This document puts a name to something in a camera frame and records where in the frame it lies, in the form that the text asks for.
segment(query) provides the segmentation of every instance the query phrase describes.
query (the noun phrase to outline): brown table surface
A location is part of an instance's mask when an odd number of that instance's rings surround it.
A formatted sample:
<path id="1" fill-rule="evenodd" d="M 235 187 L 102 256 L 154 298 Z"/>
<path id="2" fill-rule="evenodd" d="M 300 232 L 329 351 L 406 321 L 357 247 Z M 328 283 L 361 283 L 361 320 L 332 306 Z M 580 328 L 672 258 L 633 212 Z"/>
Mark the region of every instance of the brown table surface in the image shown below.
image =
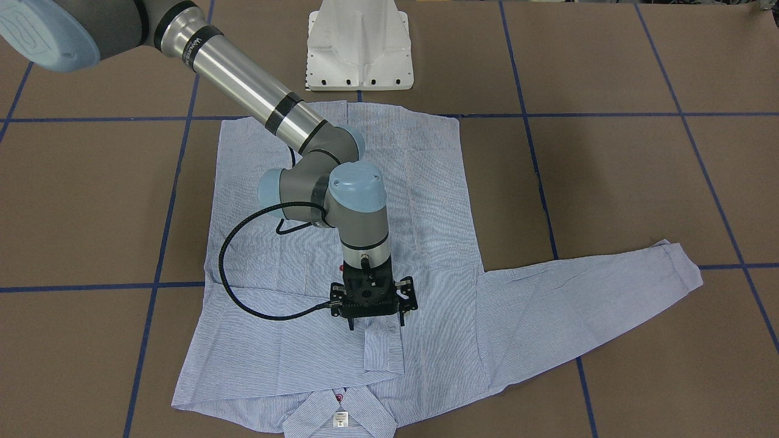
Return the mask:
<path id="1" fill-rule="evenodd" d="M 667 238 L 706 284 L 576 361 L 397 436 L 779 436 L 770 14 L 398 6 L 416 76 L 402 92 L 303 90 L 316 0 L 217 0 L 213 22 L 308 101 L 458 115 L 486 269 Z M 0 44 L 0 436 L 259 436 L 170 407 L 203 297 L 220 120 L 243 114 L 152 48 L 65 75 Z"/>

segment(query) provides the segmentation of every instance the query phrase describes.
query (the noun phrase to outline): size tag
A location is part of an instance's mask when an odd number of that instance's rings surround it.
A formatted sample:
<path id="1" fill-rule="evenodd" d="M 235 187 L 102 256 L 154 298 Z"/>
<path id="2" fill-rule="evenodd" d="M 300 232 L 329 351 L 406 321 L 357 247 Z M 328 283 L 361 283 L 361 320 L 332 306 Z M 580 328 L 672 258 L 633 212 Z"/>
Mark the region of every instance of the size tag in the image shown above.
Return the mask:
<path id="1" fill-rule="evenodd" d="M 336 412 L 336 414 L 333 415 L 333 427 L 349 427 L 349 412 Z"/>

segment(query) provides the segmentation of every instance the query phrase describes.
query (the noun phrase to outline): light blue shirt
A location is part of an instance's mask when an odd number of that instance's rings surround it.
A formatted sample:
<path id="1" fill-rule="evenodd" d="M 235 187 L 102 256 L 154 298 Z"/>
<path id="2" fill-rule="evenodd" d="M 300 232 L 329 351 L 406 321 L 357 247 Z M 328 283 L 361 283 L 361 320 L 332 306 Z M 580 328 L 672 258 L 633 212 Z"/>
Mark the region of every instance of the light blue shirt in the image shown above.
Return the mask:
<path id="1" fill-rule="evenodd" d="M 680 245 L 484 272 L 459 124 L 379 104 L 313 104 L 359 129 L 388 193 L 395 277 L 414 277 L 419 310 L 346 321 L 320 310 L 261 320 L 216 282 L 227 233 L 258 210 L 254 192 L 289 152 L 255 120 L 223 123 L 206 293 L 173 406 L 289 437 L 390 437 L 395 429 L 497 394 L 650 319 L 702 284 Z M 343 262 L 336 230 L 278 236 L 261 217 L 225 257 L 238 297 L 284 315 L 329 298 Z M 337 411 L 348 427 L 333 426 Z"/>

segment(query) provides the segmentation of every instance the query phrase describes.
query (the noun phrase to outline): white plastic base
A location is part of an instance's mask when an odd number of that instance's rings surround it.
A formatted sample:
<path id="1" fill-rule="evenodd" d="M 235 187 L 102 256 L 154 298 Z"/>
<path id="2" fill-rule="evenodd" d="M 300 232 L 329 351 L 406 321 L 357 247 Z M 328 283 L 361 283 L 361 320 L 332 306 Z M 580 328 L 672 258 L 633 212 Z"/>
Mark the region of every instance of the white plastic base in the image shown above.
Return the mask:
<path id="1" fill-rule="evenodd" d="M 308 18 L 306 89 L 408 90 L 408 15 L 393 0 L 324 0 Z"/>

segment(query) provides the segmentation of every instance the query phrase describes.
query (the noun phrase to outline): light blue joint cap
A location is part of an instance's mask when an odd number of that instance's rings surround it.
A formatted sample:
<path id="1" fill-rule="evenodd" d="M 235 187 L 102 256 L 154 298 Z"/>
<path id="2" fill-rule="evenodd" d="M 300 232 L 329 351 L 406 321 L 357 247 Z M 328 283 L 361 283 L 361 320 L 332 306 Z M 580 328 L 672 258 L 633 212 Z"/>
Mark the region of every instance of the light blue joint cap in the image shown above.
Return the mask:
<path id="1" fill-rule="evenodd" d="M 384 176 L 367 161 L 343 163 L 330 173 L 330 193 L 349 210 L 373 213 L 387 205 Z"/>
<path id="2" fill-rule="evenodd" d="M 281 189 L 279 182 L 281 181 L 281 171 L 283 169 L 268 169 L 262 178 L 259 179 L 257 185 L 257 199 L 259 200 L 260 210 L 281 203 Z M 284 216 L 284 209 L 271 211 L 268 213 L 271 216 L 278 217 L 280 219 L 286 219 Z"/>
<path id="3" fill-rule="evenodd" d="M 52 0 L 0 0 L 0 35 L 25 58 L 55 72 L 100 62 L 89 32 Z"/>
<path id="4" fill-rule="evenodd" d="M 351 138 L 353 138 L 354 142 L 357 144 L 357 159 L 361 160 L 365 155 L 365 138 L 360 134 L 357 128 L 353 126 L 338 126 L 338 128 L 349 132 L 349 135 L 351 135 Z"/>

